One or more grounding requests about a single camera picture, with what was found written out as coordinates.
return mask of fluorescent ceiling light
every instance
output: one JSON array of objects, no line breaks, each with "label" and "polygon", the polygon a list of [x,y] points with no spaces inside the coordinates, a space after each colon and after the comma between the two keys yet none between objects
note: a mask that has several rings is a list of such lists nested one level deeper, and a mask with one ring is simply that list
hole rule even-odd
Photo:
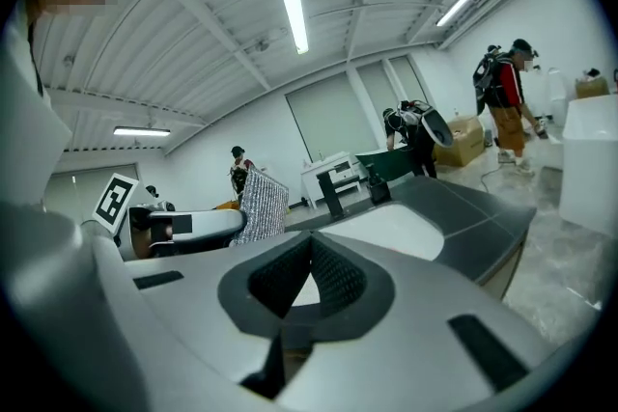
[{"label": "fluorescent ceiling light", "polygon": [[305,19],[302,15],[302,3],[300,0],[283,0],[288,12],[292,35],[296,44],[298,55],[309,50],[309,42],[307,41],[307,30],[305,29]]},{"label": "fluorescent ceiling light", "polygon": [[448,12],[438,21],[435,26],[444,26],[448,20],[455,15],[455,13],[461,9],[468,0],[458,0],[455,5],[448,10]]},{"label": "fluorescent ceiling light", "polygon": [[169,136],[169,129],[150,129],[148,127],[116,127],[115,136],[152,136],[162,138]]}]

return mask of cardboard box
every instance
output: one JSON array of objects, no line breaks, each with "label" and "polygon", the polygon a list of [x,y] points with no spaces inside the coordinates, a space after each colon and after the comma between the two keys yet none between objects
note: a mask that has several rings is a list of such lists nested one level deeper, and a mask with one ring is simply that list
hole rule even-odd
[{"label": "cardboard box", "polygon": [[465,167],[485,150],[485,134],[476,117],[458,117],[448,123],[453,132],[451,148],[436,145],[435,157],[439,165]]},{"label": "cardboard box", "polygon": [[577,80],[576,82],[577,98],[590,98],[591,96],[609,95],[607,80],[602,77],[595,77],[590,81]]}]

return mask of orange object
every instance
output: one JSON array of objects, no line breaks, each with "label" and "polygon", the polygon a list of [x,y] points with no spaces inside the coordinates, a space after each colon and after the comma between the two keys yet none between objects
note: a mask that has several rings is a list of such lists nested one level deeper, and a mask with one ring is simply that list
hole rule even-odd
[{"label": "orange object", "polygon": [[223,205],[217,206],[215,209],[240,209],[240,205],[238,201],[228,201]]}]

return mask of black backpack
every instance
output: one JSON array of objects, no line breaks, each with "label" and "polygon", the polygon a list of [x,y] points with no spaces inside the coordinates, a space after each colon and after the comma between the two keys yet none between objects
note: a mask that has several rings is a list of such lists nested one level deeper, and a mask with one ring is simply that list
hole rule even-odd
[{"label": "black backpack", "polygon": [[476,95],[476,115],[481,115],[483,110],[485,110],[485,94],[487,89],[492,85],[493,77],[500,67],[500,64],[508,57],[509,55],[503,52],[496,54],[488,52],[483,56],[474,74],[472,74],[472,82]]}]

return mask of white cabinet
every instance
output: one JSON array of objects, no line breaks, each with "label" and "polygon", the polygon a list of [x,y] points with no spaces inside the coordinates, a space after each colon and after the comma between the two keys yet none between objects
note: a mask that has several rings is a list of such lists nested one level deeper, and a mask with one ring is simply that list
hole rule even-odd
[{"label": "white cabinet", "polygon": [[[324,160],[312,163],[308,168],[302,171],[301,177],[304,193],[313,208],[316,207],[316,201],[324,197],[320,189],[320,184],[318,183],[317,175],[327,170],[330,171],[329,174],[333,183],[352,177],[354,175],[354,168],[352,167],[350,154],[343,151],[339,152]],[[336,191],[341,192],[354,187],[360,192],[359,182],[353,182],[338,187]]]}]

